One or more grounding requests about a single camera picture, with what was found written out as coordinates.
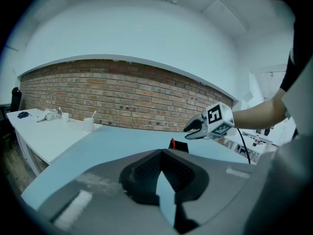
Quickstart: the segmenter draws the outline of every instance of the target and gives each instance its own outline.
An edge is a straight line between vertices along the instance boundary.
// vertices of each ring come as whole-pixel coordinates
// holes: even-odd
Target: floor
[[[222,145],[225,143],[224,139],[217,139],[215,141]],[[270,151],[275,151],[276,149],[277,147],[272,145]],[[40,171],[48,167],[48,164],[42,161],[36,154],[33,154],[33,158]],[[12,147],[9,147],[6,143],[2,148],[1,162],[1,167],[8,178],[9,184],[16,194],[21,195],[36,176],[25,161],[17,140],[14,140]]]

